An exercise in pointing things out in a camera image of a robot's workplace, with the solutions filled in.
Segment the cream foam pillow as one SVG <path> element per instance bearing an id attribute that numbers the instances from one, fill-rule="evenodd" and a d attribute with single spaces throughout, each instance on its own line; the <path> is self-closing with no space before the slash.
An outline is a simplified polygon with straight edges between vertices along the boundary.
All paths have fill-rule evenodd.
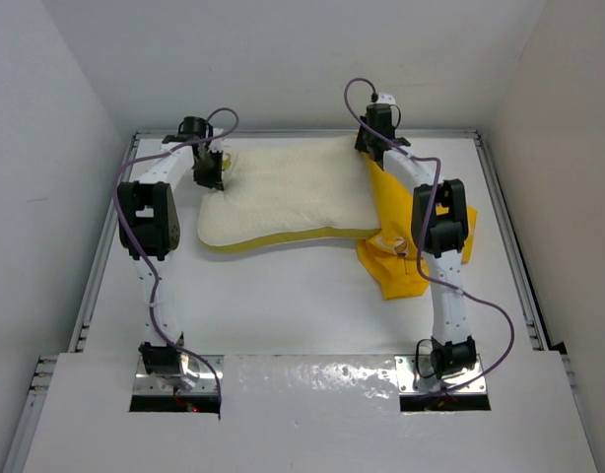
<path id="1" fill-rule="evenodd" d="M 201 199 L 197 235 L 222 252 L 377 233 L 370 170 L 343 135 L 225 149 L 223 189 Z"/>

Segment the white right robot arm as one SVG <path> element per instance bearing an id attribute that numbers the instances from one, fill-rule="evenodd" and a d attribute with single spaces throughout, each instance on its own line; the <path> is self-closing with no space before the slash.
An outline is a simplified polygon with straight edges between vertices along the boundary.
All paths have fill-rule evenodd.
<path id="1" fill-rule="evenodd" d="M 470 225 L 464 184 L 440 176 L 438 158 L 420 158 L 396 136 L 390 103 L 376 101 L 361 118 L 356 149 L 411 191 L 411 235 L 417 270 L 428 272 L 433 303 L 430 364 L 438 379 L 472 369 L 477 351 L 467 321 L 461 261 Z"/>

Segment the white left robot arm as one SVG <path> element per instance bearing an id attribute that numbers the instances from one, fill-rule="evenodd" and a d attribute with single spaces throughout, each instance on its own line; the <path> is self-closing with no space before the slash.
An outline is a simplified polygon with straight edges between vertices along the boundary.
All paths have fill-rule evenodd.
<path id="1" fill-rule="evenodd" d="M 205 118 L 183 118 L 149 159 L 151 167 L 132 180 L 119 181 L 112 196 L 119 239 L 134 261 L 147 311 L 145 341 L 139 347 L 142 363 L 147 375 L 175 394 L 190 392 L 208 362 L 184 348 L 184 334 L 164 288 L 164 271 L 180 242 L 173 192 L 190 170 L 198 184 L 223 188 L 223 133 Z"/>

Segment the yellow printed pillowcase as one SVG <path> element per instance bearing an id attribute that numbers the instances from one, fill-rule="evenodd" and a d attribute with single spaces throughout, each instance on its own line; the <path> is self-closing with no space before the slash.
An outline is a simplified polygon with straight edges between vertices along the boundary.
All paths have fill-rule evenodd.
<path id="1" fill-rule="evenodd" d="M 419 297 L 430 283 L 418 272 L 417 239 L 412 236 L 413 191 L 417 184 L 412 179 L 401 182 L 365 152 L 360 156 L 370 172 L 378 229 L 357 243 L 358 258 L 386 300 Z"/>

